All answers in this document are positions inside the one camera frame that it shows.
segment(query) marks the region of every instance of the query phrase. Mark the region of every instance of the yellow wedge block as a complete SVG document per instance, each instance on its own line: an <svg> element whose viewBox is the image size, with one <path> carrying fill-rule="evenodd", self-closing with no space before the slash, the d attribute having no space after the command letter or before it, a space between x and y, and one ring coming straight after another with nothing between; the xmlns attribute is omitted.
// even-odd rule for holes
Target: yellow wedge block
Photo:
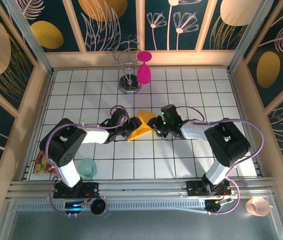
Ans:
<svg viewBox="0 0 283 240"><path fill-rule="evenodd" d="M131 133L131 135L128 138L128 142L131 140L134 140L135 138L138 138L139 136L149 132L149 131L153 131L154 133L156 133L153 129L151 129L147 123L149 122L150 119L155 118L156 114L150 112L150 111L145 111L145 110L140 110L137 116L140 121L141 121L141 125L139 128L137 128L135 131L133 131Z"/></svg>

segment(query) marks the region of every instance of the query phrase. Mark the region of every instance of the white grid floor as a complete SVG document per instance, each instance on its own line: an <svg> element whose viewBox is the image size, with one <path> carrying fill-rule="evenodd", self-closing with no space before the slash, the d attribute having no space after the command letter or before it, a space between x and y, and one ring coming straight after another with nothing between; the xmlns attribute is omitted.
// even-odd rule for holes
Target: white grid floor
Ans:
<svg viewBox="0 0 283 240"><path fill-rule="evenodd" d="M39 142L62 119L74 123L96 124L110 118L110 109L124 106L130 117L139 110L161 114L167 104L188 105L202 112L207 121L240 118L228 74L224 68L153 68L152 82L134 95L122 94L117 79L122 71L59 70L50 94L32 161L28 164L27 180L49 180L50 173L33 173ZM180 108L183 120L199 118L198 113ZM241 123L236 123L244 132ZM134 141L109 144L82 144L75 155L92 158L97 165L94 180L200 178L210 168L214 156L209 144L202 140L165 141L148 132ZM248 160L231 176L256 176L257 164Z"/></svg>

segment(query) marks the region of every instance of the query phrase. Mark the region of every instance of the yellow circle pattern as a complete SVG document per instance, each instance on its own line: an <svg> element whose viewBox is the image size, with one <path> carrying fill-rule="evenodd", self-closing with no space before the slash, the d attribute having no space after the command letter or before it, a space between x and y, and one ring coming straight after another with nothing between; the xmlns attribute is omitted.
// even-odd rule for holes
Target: yellow circle pattern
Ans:
<svg viewBox="0 0 283 240"><path fill-rule="evenodd" d="M37 21L30 28L40 45L47 49L58 49L64 44L61 31L48 21Z"/></svg>
<svg viewBox="0 0 283 240"><path fill-rule="evenodd" d="M265 52L259 59L257 65L257 82L267 89L276 81L281 69L281 60L272 51Z"/></svg>
<svg viewBox="0 0 283 240"><path fill-rule="evenodd" d="M106 6L104 0L78 0L82 10L92 19L100 22L105 21L105 17L102 16L101 13L106 16ZM127 0L105 0L109 9L113 9L117 17L120 18L124 15L127 10L128 2Z"/></svg>

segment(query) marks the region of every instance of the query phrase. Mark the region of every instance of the wire rack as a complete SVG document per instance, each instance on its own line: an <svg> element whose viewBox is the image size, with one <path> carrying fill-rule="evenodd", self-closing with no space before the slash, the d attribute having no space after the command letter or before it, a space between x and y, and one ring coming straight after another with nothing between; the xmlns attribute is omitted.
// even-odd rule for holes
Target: wire rack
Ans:
<svg viewBox="0 0 283 240"><path fill-rule="evenodd" d="M138 66L137 54L141 52L138 48L136 35L129 35L127 41L119 43L108 55L113 55L122 69L123 76L118 79L118 89L124 94L135 94L142 89L142 84L137 82L135 69Z"/></svg>

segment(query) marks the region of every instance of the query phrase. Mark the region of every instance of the green cup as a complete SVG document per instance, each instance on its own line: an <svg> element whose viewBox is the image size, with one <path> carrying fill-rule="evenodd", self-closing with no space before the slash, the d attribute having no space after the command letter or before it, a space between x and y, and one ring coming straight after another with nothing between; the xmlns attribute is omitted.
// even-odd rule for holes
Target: green cup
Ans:
<svg viewBox="0 0 283 240"><path fill-rule="evenodd" d="M84 158L78 164L78 172L88 178L93 178L97 174L97 166L93 159Z"/></svg>

